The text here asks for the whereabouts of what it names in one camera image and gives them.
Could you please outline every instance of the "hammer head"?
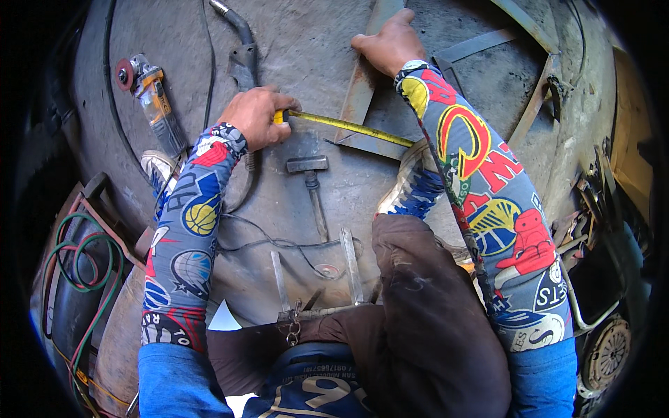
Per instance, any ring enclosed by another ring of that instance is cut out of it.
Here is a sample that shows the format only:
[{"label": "hammer head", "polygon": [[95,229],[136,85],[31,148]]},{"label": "hammer head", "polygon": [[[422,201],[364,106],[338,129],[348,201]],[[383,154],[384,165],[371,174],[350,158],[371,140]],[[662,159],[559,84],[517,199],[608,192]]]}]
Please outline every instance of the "hammer head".
[{"label": "hammer head", "polygon": [[304,156],[298,159],[288,159],[286,169],[289,173],[301,173],[309,170],[327,170],[328,157],[325,155]]}]

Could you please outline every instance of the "angle grinder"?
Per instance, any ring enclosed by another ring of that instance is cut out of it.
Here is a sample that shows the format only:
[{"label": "angle grinder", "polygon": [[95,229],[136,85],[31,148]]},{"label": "angle grinder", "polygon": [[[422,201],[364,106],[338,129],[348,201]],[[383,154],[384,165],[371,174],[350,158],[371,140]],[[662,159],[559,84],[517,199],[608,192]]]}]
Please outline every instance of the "angle grinder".
[{"label": "angle grinder", "polygon": [[149,64],[144,54],[137,54],[129,60],[120,60],[115,74],[118,87],[124,92],[132,92],[141,103],[144,115],[165,153],[176,158],[188,144],[167,100],[163,69]]}]

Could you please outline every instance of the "tape measure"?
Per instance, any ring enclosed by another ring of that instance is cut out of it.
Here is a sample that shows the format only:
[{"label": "tape measure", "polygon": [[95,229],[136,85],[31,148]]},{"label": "tape measure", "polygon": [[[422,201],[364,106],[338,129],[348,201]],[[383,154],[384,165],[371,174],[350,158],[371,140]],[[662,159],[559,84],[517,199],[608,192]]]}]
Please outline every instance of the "tape measure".
[{"label": "tape measure", "polygon": [[358,132],[360,134],[373,136],[374,138],[383,139],[388,142],[392,142],[393,144],[406,146],[407,148],[413,145],[413,142],[406,138],[389,134],[387,132],[383,132],[382,130],[369,128],[367,126],[358,125],[352,122],[346,122],[341,119],[329,118],[327,116],[321,116],[306,112],[296,112],[294,110],[289,110],[289,109],[277,110],[276,113],[274,114],[274,123],[288,122],[289,116],[295,116],[296,118],[311,120],[313,122],[320,122],[326,125],[336,126],[337,128],[342,128],[353,132]]}]

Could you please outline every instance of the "shoe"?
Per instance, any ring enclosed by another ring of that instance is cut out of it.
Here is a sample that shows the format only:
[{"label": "shoe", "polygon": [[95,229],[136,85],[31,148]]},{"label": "shoe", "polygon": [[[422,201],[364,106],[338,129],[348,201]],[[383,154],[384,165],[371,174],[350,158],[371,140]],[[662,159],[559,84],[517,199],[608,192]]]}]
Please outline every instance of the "shoe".
[{"label": "shoe", "polygon": [[144,172],[149,175],[151,185],[154,189],[153,197],[156,198],[156,215],[153,217],[153,220],[157,221],[163,214],[165,202],[167,202],[177,184],[177,179],[179,178],[179,173],[176,170],[177,163],[164,152],[146,150],[142,154],[140,164]]},{"label": "shoe", "polygon": [[444,194],[444,184],[426,139],[421,139],[402,156],[397,182],[381,199],[377,213],[413,215],[425,219]]}]

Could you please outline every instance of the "red grinding disc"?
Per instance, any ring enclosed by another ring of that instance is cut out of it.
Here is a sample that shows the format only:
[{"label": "red grinding disc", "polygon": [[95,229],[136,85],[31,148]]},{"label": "red grinding disc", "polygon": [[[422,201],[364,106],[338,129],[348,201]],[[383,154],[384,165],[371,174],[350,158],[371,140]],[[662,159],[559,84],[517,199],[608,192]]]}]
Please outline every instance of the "red grinding disc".
[{"label": "red grinding disc", "polygon": [[[122,81],[122,71],[125,71],[125,81]],[[122,91],[127,92],[132,87],[134,82],[134,73],[132,72],[132,64],[127,58],[123,58],[116,65],[116,71],[114,72],[114,79],[118,88]]]}]

